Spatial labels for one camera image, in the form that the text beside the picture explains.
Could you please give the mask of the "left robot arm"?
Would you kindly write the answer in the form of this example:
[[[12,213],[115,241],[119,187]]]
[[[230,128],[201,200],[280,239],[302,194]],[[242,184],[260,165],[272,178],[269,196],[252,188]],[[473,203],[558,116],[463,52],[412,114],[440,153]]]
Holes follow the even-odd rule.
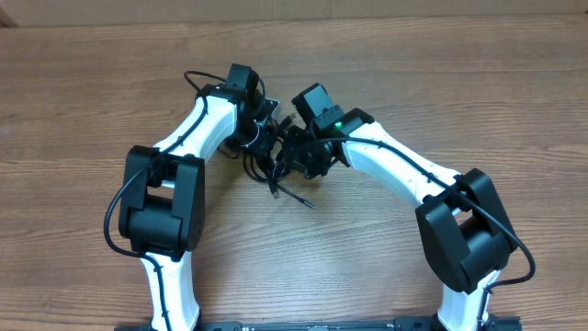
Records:
[[[197,90],[193,110],[167,138],[129,150],[114,201],[128,254],[148,275],[153,318],[144,329],[198,328],[191,254],[205,220],[206,163],[222,144],[267,159],[266,125],[278,106],[257,72],[234,63],[226,77]]]

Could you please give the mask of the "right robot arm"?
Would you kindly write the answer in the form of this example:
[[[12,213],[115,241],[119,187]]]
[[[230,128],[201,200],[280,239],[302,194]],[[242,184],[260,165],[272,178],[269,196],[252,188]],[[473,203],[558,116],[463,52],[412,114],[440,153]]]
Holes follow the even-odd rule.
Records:
[[[516,250],[491,179],[437,165],[394,139],[365,111],[343,111],[315,83],[292,104],[305,125],[288,131],[280,165],[307,178],[336,162],[364,172],[413,208],[425,259],[443,284],[431,316],[398,316],[390,330],[519,330],[517,317],[488,311],[490,286]]]

